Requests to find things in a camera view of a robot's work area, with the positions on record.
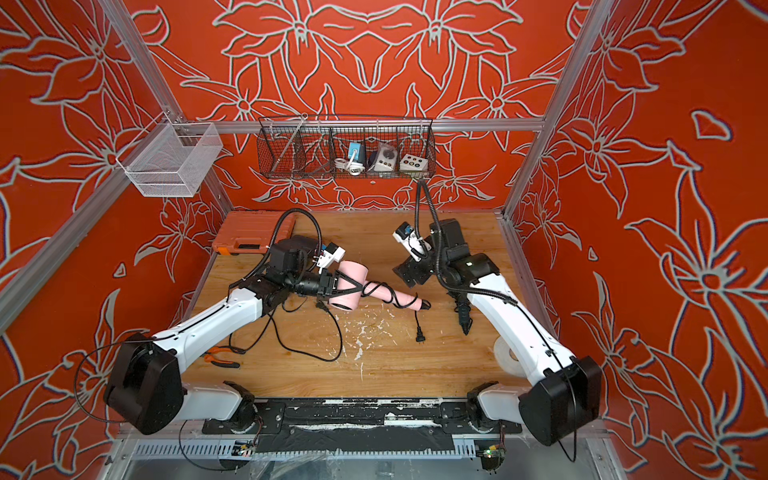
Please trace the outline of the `pink hair dryer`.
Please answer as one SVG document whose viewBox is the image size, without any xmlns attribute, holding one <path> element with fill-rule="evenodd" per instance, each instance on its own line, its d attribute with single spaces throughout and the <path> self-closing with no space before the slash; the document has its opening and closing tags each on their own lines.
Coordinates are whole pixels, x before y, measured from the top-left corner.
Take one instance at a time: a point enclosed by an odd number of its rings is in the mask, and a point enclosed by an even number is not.
<svg viewBox="0 0 768 480">
<path fill-rule="evenodd" d="M 336 271 L 342 271 L 344 273 L 366 271 L 367 276 L 369 272 L 368 268 L 364 265 L 352 261 L 342 261 Z M 359 299 L 352 299 L 350 297 L 330 297 L 329 303 L 337 309 L 352 311 L 358 307 L 362 298 L 374 298 L 398 309 L 409 309 L 413 311 L 420 311 L 424 308 L 428 309 L 427 304 L 421 298 L 397 291 L 385 283 L 372 281 L 368 278 L 362 296 Z"/>
</svg>

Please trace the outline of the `dark green hair dryer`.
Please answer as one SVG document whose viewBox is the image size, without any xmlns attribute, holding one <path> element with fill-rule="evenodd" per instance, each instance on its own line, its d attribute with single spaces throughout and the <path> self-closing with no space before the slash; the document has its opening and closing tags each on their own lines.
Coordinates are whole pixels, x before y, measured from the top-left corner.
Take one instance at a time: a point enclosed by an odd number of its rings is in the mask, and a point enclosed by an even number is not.
<svg viewBox="0 0 768 480">
<path fill-rule="evenodd" d="M 448 294 L 455 302 L 454 311 L 458 315 L 458 322 L 464 335 L 468 335 L 473 325 L 471 317 L 471 303 L 468 295 L 462 292 L 449 291 Z"/>
</svg>

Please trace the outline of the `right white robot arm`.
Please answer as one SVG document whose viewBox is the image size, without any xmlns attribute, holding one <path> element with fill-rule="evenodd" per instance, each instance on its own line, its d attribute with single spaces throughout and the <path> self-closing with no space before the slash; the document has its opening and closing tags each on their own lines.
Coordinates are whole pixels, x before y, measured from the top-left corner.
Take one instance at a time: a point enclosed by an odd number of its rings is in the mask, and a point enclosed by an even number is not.
<svg viewBox="0 0 768 480">
<path fill-rule="evenodd" d="M 439 218 L 429 187 L 420 180 L 414 211 L 423 205 L 432 217 L 430 233 L 421 235 L 418 219 L 395 230 L 394 238 L 409 254 L 395 274 L 409 287 L 436 279 L 454 299 L 463 332 L 470 331 L 470 311 L 477 309 L 498 334 L 498 365 L 530 385 L 522 393 L 498 382 L 474 388 L 467 395 L 471 423 L 515 423 L 544 446 L 576 440 L 579 429 L 599 416 L 600 367 L 589 356 L 576 357 L 515 296 L 498 266 L 486 254 L 470 251 L 459 222 Z"/>
</svg>

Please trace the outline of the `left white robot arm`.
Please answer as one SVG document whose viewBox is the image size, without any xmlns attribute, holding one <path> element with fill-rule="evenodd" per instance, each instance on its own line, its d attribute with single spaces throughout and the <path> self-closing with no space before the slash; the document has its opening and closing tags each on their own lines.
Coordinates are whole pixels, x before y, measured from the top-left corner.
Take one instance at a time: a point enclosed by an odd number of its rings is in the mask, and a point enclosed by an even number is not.
<svg viewBox="0 0 768 480">
<path fill-rule="evenodd" d="M 183 382 L 183 373 L 236 330 L 272 314 L 290 295 L 332 298 L 338 277 L 327 269 L 343 256 L 340 246 L 324 243 L 320 230 L 312 237 L 272 237 L 259 263 L 229 286 L 223 300 L 153 336 L 134 334 L 121 342 L 104 402 L 145 435 L 188 420 L 216 420 L 236 433 L 248 431 L 258 410 L 247 389 L 231 381 L 195 387 Z"/>
</svg>

